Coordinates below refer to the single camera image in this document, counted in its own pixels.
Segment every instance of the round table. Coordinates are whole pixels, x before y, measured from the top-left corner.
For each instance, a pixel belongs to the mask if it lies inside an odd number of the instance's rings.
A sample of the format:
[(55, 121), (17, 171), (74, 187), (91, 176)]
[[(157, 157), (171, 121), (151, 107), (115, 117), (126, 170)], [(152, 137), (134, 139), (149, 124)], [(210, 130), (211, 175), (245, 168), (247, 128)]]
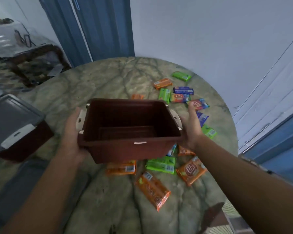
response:
[[(171, 77), (175, 71), (192, 75), (188, 82)], [(153, 82), (169, 78), (173, 86), (191, 86), (192, 98), (204, 98), (210, 105), (203, 110), (210, 115), (206, 124), (218, 132), (213, 139), (230, 153), (237, 155), (237, 133), (232, 116), (220, 95), (201, 77), (171, 62), (143, 57), (121, 57), (91, 62), (61, 73), (19, 98), (45, 113), (55, 136), (44, 144), (37, 156), (50, 159), (58, 146), (64, 122), (76, 106), (86, 107), (90, 98), (130, 98), (143, 94), (144, 99), (157, 99), (159, 90)], [(187, 117), (184, 104), (170, 103), (169, 108)], [(176, 167), (184, 163), (178, 158)], [(105, 175), (105, 165), (95, 164), (89, 156), (82, 169), (91, 182), (78, 202), (65, 233), (197, 233), (204, 212), (226, 200), (209, 172), (191, 187), (177, 176), (154, 172), (172, 194), (159, 212), (134, 186), (133, 176)]]

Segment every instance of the brown plastic bin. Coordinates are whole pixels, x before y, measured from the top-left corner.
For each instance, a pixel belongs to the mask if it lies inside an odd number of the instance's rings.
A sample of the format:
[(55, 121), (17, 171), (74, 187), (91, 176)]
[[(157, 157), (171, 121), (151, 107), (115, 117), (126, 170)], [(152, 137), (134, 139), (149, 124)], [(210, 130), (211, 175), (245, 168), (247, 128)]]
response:
[(96, 163), (157, 158), (180, 139), (180, 130), (162, 100), (94, 98), (78, 144)]

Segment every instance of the person's right arm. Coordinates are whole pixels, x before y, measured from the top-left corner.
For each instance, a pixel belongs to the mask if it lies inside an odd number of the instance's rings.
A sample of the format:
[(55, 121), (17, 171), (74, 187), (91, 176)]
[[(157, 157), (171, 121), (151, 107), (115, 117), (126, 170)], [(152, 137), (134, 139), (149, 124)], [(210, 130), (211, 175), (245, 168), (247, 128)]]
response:
[(193, 104), (182, 146), (194, 151), (255, 233), (293, 233), (293, 186), (233, 156), (202, 133)]

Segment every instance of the door handle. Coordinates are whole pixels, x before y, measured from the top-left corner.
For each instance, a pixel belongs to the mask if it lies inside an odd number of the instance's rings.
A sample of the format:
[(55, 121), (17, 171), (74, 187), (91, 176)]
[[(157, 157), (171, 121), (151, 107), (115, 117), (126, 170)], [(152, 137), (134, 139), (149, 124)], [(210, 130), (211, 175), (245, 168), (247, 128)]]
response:
[(79, 11), (80, 11), (80, 8), (79, 8), (78, 1), (77, 1), (77, 0), (74, 0), (74, 2), (75, 2), (75, 5), (76, 5), (76, 8), (77, 8), (77, 10), (79, 10)]

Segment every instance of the green packet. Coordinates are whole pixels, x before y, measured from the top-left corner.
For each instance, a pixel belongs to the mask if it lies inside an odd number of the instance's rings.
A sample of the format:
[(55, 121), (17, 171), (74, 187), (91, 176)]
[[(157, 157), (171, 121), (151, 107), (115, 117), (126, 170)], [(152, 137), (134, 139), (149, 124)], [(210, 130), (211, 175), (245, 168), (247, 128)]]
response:
[(160, 157), (148, 159), (146, 168), (149, 170), (164, 172), (164, 173), (175, 173), (175, 158), (174, 157)]
[(217, 134), (217, 132), (213, 128), (208, 127), (207, 125), (203, 125), (202, 131), (210, 139), (213, 139), (214, 136)]
[(186, 73), (182, 73), (180, 71), (176, 71), (176, 72), (172, 73), (172, 77), (175, 77), (177, 79), (180, 79), (180, 80), (187, 82), (192, 76), (188, 75)]
[(169, 104), (170, 99), (170, 90), (169, 89), (160, 89), (160, 95), (158, 96), (158, 99), (164, 100)]

